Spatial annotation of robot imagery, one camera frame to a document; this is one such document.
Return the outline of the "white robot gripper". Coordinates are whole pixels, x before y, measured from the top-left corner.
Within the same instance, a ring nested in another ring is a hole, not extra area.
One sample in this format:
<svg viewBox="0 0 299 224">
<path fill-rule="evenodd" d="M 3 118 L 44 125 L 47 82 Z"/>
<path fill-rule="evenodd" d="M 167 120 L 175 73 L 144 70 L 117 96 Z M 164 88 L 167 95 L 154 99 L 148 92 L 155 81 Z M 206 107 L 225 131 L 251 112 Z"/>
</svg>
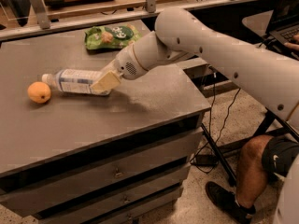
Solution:
<svg viewBox="0 0 299 224">
<path fill-rule="evenodd" d="M 93 83 L 90 86 L 93 92 L 109 91 L 121 84 L 121 77 L 134 80 L 144 76 L 147 70 L 138 62 L 134 46 L 130 45 L 122 49 L 115 60 L 112 60 L 101 71 L 95 71 L 93 74 Z"/>
</svg>

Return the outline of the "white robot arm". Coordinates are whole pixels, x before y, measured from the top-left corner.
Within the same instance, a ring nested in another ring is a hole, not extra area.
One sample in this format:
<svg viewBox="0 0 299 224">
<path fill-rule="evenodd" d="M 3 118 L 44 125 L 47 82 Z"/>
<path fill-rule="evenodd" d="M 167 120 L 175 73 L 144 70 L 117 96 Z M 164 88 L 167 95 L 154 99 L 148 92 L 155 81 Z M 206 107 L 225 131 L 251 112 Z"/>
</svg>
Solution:
<svg viewBox="0 0 299 224">
<path fill-rule="evenodd" d="M 154 31 L 122 49 L 92 87 L 111 90 L 122 79 L 134 80 L 187 55 L 202 57 L 283 121 L 299 127 L 299 63 L 295 59 L 215 32 L 178 7 L 161 12 Z M 274 224 L 299 224 L 299 144 L 288 138 L 263 134 L 250 139 L 241 149 L 236 191 L 207 182 L 206 194 L 238 224 L 250 224 L 254 203 L 271 174 L 284 179 Z"/>
</svg>

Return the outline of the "person's hand on laptop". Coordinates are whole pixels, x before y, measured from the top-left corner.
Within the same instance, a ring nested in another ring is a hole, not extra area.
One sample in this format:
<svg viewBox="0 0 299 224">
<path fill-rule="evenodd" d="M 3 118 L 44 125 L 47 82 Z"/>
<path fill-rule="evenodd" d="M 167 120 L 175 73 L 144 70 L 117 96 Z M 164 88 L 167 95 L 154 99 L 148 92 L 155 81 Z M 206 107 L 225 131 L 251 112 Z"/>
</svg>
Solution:
<svg viewBox="0 0 299 224">
<path fill-rule="evenodd" d="M 299 51 L 299 34 L 295 35 L 292 38 L 292 41 L 285 43 L 284 46 L 288 49 L 293 49 L 295 51 Z"/>
</svg>

